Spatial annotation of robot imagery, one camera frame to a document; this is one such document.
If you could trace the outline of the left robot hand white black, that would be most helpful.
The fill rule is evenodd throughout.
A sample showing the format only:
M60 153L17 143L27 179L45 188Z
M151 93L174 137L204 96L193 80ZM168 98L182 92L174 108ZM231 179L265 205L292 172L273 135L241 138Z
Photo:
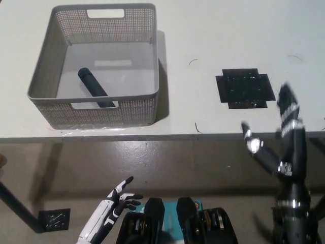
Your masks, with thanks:
M122 181L100 202L81 231L77 244L102 243L124 209L135 210L141 204L139 200L143 195L123 192L133 179L131 176Z

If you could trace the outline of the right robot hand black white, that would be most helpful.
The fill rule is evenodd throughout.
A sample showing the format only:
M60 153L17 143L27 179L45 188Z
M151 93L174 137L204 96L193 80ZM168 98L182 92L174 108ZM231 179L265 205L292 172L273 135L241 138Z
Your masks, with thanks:
M255 137L248 123L241 128L250 156L269 174L290 183L303 183L307 171L306 134L299 118L300 106L289 83L279 91L277 106L280 112L280 155L276 155L266 143Z

